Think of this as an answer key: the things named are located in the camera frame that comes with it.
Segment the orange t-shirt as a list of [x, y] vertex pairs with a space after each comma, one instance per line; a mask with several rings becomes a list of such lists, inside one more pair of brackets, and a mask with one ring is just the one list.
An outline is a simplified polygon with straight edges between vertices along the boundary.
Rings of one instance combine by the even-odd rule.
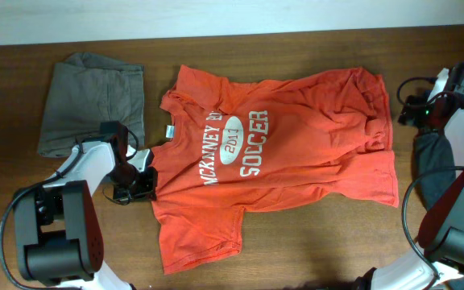
[[240, 253], [247, 212], [330, 193], [399, 204], [389, 96], [364, 68], [237, 83], [182, 66], [160, 106], [174, 127], [152, 150], [165, 274]]

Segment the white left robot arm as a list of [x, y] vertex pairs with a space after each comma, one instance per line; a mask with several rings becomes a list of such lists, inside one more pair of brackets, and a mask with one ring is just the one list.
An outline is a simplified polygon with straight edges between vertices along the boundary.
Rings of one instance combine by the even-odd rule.
[[115, 202], [153, 198], [150, 150], [133, 150], [117, 135], [78, 143], [49, 179], [14, 195], [19, 274], [46, 289], [132, 289], [104, 260], [92, 196], [110, 180]]

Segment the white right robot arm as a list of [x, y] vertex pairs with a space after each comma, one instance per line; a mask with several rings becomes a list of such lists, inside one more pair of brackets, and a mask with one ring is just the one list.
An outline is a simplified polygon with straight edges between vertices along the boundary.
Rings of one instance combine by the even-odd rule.
[[353, 289], [432, 289], [464, 277], [464, 62], [427, 81], [428, 93], [399, 100], [398, 122], [419, 131], [401, 209], [411, 249], [359, 276]]

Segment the folded grey pants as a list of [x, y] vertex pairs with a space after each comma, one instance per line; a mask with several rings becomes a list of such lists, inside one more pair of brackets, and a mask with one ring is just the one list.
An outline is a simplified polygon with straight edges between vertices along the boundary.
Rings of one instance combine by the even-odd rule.
[[100, 124], [118, 121], [145, 145], [144, 66], [92, 52], [76, 52], [54, 65], [37, 152], [71, 154], [75, 141], [96, 135]]

